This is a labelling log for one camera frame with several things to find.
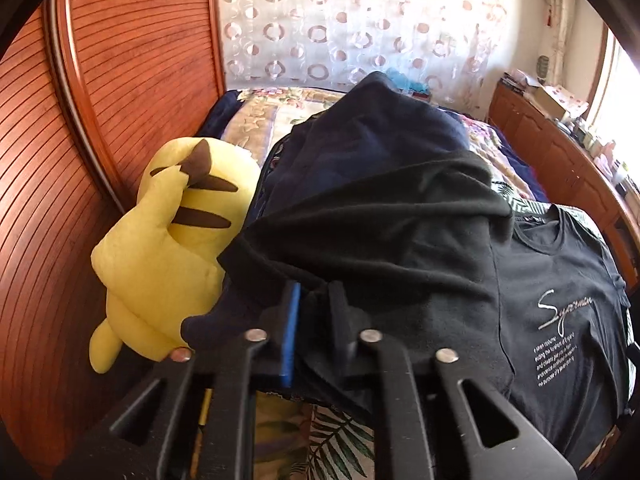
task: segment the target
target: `palm leaf pattern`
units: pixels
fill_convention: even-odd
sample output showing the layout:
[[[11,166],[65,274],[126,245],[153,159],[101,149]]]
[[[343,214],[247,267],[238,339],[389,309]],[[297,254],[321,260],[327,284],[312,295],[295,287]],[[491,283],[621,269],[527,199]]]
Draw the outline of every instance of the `palm leaf pattern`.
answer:
[[[373,478],[373,434],[345,413],[314,406],[306,480]]]
[[[302,480],[306,477],[311,415],[311,406],[304,402],[257,394],[254,480]]]

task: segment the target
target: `pikachu plush toy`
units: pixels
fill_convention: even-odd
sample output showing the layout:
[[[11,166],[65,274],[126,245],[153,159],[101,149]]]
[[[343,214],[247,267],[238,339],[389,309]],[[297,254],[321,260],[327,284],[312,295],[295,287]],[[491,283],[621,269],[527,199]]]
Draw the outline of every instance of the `pikachu plush toy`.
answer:
[[[217,139],[174,139],[155,154],[137,205],[91,255],[107,288],[107,316],[89,344],[96,372],[111,368],[123,342],[154,361],[187,346],[182,320],[219,297],[216,257],[242,227],[259,173],[247,150]]]

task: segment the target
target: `box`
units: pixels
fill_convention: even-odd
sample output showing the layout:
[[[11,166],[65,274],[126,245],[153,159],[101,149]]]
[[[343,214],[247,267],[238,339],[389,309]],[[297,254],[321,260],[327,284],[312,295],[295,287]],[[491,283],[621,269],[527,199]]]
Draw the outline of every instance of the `box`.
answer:
[[[589,107],[587,101],[578,99],[561,86],[541,86],[532,97],[543,113],[562,122],[580,117]]]
[[[508,75],[518,83],[524,91],[527,92],[535,92],[537,88],[542,86],[535,77],[523,72],[522,70],[509,70]]]

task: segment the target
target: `window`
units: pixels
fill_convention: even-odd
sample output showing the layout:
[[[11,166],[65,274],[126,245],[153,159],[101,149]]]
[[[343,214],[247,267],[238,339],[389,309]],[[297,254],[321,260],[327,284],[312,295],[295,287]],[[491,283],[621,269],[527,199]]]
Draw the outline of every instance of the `window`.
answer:
[[[603,142],[616,141],[614,156],[626,162],[629,174],[640,184],[640,73],[609,31],[600,82],[587,123]]]

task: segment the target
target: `black t-shirt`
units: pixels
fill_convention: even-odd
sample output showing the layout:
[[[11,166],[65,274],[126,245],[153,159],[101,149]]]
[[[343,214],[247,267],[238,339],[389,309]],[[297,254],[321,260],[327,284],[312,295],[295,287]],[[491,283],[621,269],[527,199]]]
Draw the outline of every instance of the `black t-shirt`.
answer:
[[[514,222],[485,163],[456,152],[263,216],[219,261],[263,308],[280,299],[286,279],[307,292],[341,280],[349,302],[412,357],[456,349],[577,468],[624,407],[626,299],[608,251],[552,212],[558,218],[544,225]],[[555,321],[538,330],[554,308],[563,336]],[[319,395],[331,403],[367,409],[305,357],[330,339],[322,316],[300,313],[306,371],[322,379]]]
[[[579,466],[626,404],[624,282],[608,249],[555,206],[516,218],[494,254],[509,398]]]

